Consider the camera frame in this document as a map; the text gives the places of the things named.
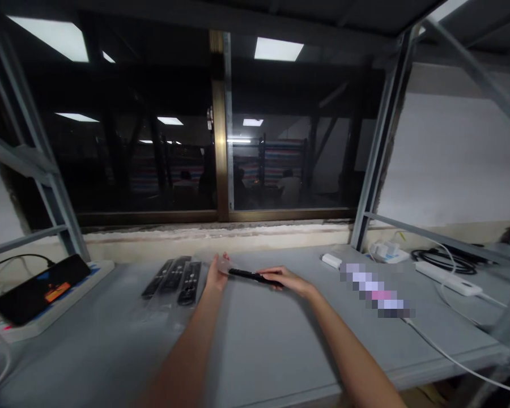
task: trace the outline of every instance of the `glass window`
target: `glass window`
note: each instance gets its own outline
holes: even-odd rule
[[[355,208],[383,70],[328,48],[224,39],[230,207]]]
[[[8,143],[10,146],[19,146],[14,130],[9,126],[7,115],[4,114],[5,106],[3,105],[0,95],[0,139]],[[12,203],[21,219],[22,224],[26,223],[34,230],[41,230],[51,227],[51,220],[44,202],[38,191],[38,187],[33,178],[24,177],[21,173],[13,170],[11,167],[0,162],[0,174],[5,182],[6,189],[10,195]],[[30,202],[18,200],[19,197],[30,197]]]
[[[65,10],[8,17],[76,213],[216,209],[207,30]]]

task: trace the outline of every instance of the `ceiling light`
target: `ceiling light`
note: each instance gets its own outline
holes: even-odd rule
[[[455,10],[457,10],[459,7],[461,7],[463,4],[465,4],[468,0],[448,0],[440,7],[436,8],[432,13],[429,14],[429,17],[434,18],[436,21],[440,21],[444,18],[446,18],[448,15],[453,13]],[[425,28],[421,28],[419,30],[419,35],[423,34],[425,32]]]
[[[67,117],[68,119],[77,120],[78,122],[98,122],[98,120],[95,120],[93,118],[89,118],[85,115],[79,114],[79,113],[56,113],[57,115]]]
[[[227,139],[229,143],[251,143],[249,139]]]
[[[244,126],[261,126],[264,119],[244,119]]]
[[[160,120],[165,125],[179,125],[179,126],[183,126],[183,123],[181,123],[178,118],[165,118],[165,117],[159,116],[157,119]]]
[[[104,51],[102,51],[102,55],[104,56],[104,59],[108,62],[111,62],[111,63],[115,63],[115,61],[112,59],[112,57],[110,57],[109,55],[107,55]]]
[[[256,60],[296,61],[304,44],[257,38]]]
[[[75,62],[89,62],[81,30],[70,22],[8,16],[29,33]]]

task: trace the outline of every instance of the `gray table surface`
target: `gray table surface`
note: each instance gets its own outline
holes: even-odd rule
[[[346,289],[339,272],[320,261],[330,250],[321,246],[231,257],[249,270],[285,264],[312,281],[399,389],[460,373],[401,320],[378,318],[357,292]],[[351,248],[341,257],[371,263]],[[177,309],[140,319],[139,295],[162,264],[118,265],[46,332],[14,344],[14,371],[0,389],[0,407],[131,406],[180,334],[174,329]],[[510,278],[485,273],[472,278],[489,283],[491,296],[510,298]],[[423,275],[380,274],[379,280],[414,301],[416,324],[472,369],[493,365],[505,351],[447,308],[434,282]],[[480,299],[453,293],[449,298],[488,324],[502,312]],[[317,400],[341,392],[336,373],[305,302],[287,291],[229,280],[210,355],[205,406],[275,408]]]

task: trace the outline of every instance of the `black remote control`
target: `black remote control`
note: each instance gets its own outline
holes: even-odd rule
[[[175,292],[180,285],[185,264],[191,260],[189,256],[181,256],[176,258],[170,267],[170,271],[166,275],[164,282],[160,285],[159,293]]]
[[[173,261],[173,259],[166,261],[163,267],[157,272],[149,285],[147,285],[146,289],[142,292],[142,299],[151,299],[153,297]]]
[[[228,273],[230,275],[233,275],[233,276],[240,276],[242,278],[252,279],[252,280],[257,281],[259,283],[269,284],[269,285],[277,286],[277,287],[283,287],[283,285],[281,283],[276,282],[274,280],[267,280],[262,275],[260,275],[258,273],[248,272],[248,271],[244,271],[244,270],[241,270],[241,269],[234,269],[234,268],[233,269],[229,269]]]
[[[180,306],[189,306],[197,300],[198,278],[200,277],[200,262],[191,262],[183,275],[183,286],[180,295],[177,297],[177,303]]]

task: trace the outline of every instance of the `window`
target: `window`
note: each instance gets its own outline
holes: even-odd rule
[[[234,33],[227,40],[230,208],[356,208],[383,71],[352,66],[332,49]]]
[[[82,226],[355,214],[385,79],[370,59],[38,13],[6,11],[4,28]],[[10,184],[32,229],[47,227],[35,183]]]
[[[86,12],[27,15],[8,15],[6,28],[78,218],[216,219],[208,31]]]

